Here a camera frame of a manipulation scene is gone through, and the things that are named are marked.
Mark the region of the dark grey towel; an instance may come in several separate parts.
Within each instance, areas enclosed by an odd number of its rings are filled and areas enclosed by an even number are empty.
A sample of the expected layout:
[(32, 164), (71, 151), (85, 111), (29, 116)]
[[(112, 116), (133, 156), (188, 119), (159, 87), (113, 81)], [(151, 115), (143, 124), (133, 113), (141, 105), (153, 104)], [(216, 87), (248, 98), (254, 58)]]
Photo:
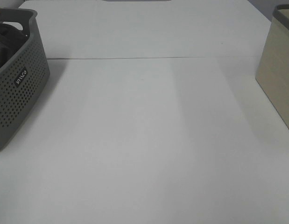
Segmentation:
[(26, 36), (16, 27), (0, 23), (0, 68), (23, 46)]

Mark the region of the beige fabric storage bin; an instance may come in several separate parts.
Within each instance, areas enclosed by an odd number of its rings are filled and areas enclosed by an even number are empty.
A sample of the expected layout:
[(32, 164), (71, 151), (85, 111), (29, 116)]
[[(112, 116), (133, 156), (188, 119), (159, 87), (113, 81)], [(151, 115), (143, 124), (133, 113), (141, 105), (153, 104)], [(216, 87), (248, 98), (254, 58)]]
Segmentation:
[(289, 4), (274, 8), (255, 79), (289, 129)]

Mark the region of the grey perforated plastic basket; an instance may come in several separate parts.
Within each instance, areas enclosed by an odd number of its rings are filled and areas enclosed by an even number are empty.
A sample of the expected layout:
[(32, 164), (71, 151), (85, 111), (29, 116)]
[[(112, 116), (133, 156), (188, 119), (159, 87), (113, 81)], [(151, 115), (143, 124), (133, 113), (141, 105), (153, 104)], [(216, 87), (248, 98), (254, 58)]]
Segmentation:
[(0, 8), (0, 23), (28, 36), (0, 68), (0, 151), (22, 125), (50, 77), (36, 16), (31, 9)]

